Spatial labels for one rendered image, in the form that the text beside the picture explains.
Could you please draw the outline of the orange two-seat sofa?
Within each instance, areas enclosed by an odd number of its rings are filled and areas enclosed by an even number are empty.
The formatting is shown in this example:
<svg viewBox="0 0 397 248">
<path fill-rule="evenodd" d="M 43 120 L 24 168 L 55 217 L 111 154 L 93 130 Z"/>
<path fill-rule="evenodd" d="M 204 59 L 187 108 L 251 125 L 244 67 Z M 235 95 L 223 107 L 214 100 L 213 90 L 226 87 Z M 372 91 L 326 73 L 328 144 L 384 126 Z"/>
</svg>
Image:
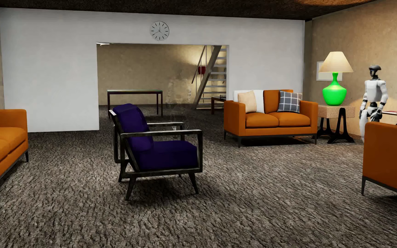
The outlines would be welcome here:
<svg viewBox="0 0 397 248">
<path fill-rule="evenodd" d="M 315 136 L 318 130 L 318 104 L 300 101 L 300 113 L 277 112 L 280 90 L 264 90 L 265 113 L 245 113 L 245 104 L 224 102 L 224 139 L 229 133 L 240 148 L 244 138 Z"/>
</svg>

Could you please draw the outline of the cork-top side table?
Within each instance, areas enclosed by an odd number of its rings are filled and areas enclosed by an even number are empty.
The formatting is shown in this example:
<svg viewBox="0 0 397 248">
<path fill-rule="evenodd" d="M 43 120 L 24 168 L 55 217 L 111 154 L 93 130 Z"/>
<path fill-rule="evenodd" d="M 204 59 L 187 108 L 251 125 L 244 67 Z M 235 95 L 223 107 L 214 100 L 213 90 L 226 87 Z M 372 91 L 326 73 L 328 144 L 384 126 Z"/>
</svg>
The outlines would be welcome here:
<svg viewBox="0 0 397 248">
<path fill-rule="evenodd" d="M 354 106 L 331 106 L 319 105 L 318 117 L 321 118 L 320 126 L 317 134 L 312 138 L 318 138 L 323 135 L 330 136 L 328 144 L 333 144 L 339 139 L 344 139 L 349 143 L 354 143 L 354 139 L 348 134 L 346 119 L 355 117 Z M 337 127 L 335 132 L 330 128 L 330 119 L 337 119 Z"/>
</svg>

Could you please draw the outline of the white robot legs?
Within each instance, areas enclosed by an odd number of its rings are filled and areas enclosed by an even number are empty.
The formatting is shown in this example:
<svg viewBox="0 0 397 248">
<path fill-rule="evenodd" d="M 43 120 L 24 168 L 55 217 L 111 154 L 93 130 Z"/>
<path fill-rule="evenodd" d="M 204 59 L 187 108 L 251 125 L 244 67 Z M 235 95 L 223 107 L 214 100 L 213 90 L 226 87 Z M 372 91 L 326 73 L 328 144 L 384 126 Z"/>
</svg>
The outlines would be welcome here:
<svg viewBox="0 0 397 248">
<path fill-rule="evenodd" d="M 370 115 L 374 110 L 377 110 L 378 107 L 376 106 L 368 106 L 366 109 L 363 110 L 362 116 L 360 119 L 360 133 L 361 133 L 361 139 L 364 142 L 365 139 L 365 125 L 367 122 L 371 121 L 370 120 Z"/>
</svg>

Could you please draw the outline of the white framed wall picture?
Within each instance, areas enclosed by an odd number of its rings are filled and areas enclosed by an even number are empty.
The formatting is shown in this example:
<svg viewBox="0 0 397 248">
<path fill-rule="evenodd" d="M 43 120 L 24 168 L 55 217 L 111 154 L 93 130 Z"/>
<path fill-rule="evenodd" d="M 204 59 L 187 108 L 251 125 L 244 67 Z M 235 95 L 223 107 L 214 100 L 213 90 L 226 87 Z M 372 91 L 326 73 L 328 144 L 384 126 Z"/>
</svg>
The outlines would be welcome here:
<svg viewBox="0 0 397 248">
<path fill-rule="evenodd" d="M 317 81 L 329 81 L 333 80 L 332 72 L 319 72 L 321 66 L 323 65 L 324 61 L 317 61 L 317 69 L 316 69 L 316 80 Z"/>
</svg>

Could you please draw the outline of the green lamp, cream shade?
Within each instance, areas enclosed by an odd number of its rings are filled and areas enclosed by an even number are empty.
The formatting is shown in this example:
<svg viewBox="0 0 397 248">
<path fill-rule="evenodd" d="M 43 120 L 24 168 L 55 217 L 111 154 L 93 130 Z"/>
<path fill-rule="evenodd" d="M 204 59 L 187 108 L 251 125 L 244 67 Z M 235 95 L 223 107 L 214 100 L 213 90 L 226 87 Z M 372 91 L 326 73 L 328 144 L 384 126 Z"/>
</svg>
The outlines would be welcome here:
<svg viewBox="0 0 397 248">
<path fill-rule="evenodd" d="M 347 90 L 338 82 L 338 74 L 341 72 L 353 72 L 343 52 L 330 52 L 318 72 L 332 73 L 333 80 L 330 85 L 323 88 L 323 98 L 326 104 L 339 106 L 345 100 Z"/>
</svg>

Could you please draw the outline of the open wooden staircase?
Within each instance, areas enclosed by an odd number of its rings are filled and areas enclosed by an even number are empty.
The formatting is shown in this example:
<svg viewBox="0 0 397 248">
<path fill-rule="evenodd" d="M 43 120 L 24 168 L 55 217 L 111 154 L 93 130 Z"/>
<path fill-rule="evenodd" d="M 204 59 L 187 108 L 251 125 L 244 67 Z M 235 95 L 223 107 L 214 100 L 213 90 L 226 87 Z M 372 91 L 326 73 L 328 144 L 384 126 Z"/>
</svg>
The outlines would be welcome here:
<svg viewBox="0 0 397 248">
<path fill-rule="evenodd" d="M 226 97 L 227 87 L 227 45 L 204 45 L 192 84 L 196 87 L 193 107 L 196 110 L 211 109 L 211 97 Z M 206 66 L 204 75 L 197 73 L 198 66 Z"/>
</svg>

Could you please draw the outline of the round white wall clock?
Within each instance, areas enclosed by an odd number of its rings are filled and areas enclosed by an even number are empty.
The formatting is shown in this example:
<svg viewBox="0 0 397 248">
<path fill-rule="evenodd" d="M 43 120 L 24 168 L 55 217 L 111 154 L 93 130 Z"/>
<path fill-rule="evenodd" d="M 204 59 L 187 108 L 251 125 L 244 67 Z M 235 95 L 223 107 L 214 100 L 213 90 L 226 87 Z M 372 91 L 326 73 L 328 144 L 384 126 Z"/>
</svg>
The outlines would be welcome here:
<svg viewBox="0 0 397 248">
<path fill-rule="evenodd" d="M 150 26 L 150 35 L 155 41 L 161 42 L 166 40 L 169 36 L 169 33 L 169 27 L 163 21 L 155 21 Z"/>
</svg>

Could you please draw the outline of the small dark bench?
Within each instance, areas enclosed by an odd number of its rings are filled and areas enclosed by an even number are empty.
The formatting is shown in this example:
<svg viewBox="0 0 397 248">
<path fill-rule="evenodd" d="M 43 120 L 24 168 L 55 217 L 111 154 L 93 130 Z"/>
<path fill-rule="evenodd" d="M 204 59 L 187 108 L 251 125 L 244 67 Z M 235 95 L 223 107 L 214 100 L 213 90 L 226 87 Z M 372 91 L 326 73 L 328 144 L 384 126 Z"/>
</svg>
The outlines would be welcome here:
<svg viewBox="0 0 397 248">
<path fill-rule="evenodd" d="M 226 99 L 222 97 L 211 97 L 211 114 L 214 115 L 215 112 L 215 102 L 225 102 Z"/>
</svg>

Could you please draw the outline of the beige square cushion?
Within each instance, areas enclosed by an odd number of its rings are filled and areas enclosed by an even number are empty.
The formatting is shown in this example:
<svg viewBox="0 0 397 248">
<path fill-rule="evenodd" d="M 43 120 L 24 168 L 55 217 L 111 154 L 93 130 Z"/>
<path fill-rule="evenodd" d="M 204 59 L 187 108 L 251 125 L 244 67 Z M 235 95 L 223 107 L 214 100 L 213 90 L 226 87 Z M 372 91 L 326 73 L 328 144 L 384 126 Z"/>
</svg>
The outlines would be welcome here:
<svg viewBox="0 0 397 248">
<path fill-rule="evenodd" d="M 239 103 L 245 104 L 245 113 L 254 113 L 257 111 L 257 101 L 253 90 L 237 94 Z"/>
</svg>

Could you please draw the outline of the dark long-legged table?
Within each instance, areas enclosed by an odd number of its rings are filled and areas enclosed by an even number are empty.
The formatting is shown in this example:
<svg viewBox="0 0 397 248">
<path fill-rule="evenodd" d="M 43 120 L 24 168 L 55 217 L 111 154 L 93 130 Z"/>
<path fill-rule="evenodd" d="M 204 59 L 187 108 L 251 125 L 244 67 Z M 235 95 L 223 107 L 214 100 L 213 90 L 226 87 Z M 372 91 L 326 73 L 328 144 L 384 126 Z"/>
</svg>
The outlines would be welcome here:
<svg viewBox="0 0 397 248">
<path fill-rule="evenodd" d="M 159 113 L 159 105 L 161 105 L 161 116 L 163 117 L 163 90 L 138 90 L 138 89 L 110 89 L 107 90 L 107 110 L 111 110 L 110 95 L 112 94 L 155 94 L 157 114 Z"/>
</svg>

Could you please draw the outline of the grey plaid cushion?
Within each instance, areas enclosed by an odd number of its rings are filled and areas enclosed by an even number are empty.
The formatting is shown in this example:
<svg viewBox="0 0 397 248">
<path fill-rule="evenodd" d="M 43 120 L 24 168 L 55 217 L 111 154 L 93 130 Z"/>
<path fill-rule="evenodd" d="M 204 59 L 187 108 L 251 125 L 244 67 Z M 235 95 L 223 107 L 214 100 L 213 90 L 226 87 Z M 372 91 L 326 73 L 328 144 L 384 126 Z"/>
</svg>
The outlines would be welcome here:
<svg viewBox="0 0 397 248">
<path fill-rule="evenodd" d="M 280 90 L 280 102 L 277 112 L 300 113 L 302 93 L 292 93 Z"/>
</svg>

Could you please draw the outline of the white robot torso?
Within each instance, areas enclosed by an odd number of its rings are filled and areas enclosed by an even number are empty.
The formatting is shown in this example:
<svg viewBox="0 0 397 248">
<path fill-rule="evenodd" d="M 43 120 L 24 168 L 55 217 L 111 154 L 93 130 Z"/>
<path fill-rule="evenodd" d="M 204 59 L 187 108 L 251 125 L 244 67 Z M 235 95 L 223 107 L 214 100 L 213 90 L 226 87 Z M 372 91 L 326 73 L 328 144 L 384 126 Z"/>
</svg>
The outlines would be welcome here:
<svg viewBox="0 0 397 248">
<path fill-rule="evenodd" d="M 383 80 L 366 80 L 365 81 L 365 97 L 364 100 L 370 102 L 371 107 L 377 107 L 378 101 L 382 99 L 381 85 L 386 82 Z"/>
</svg>

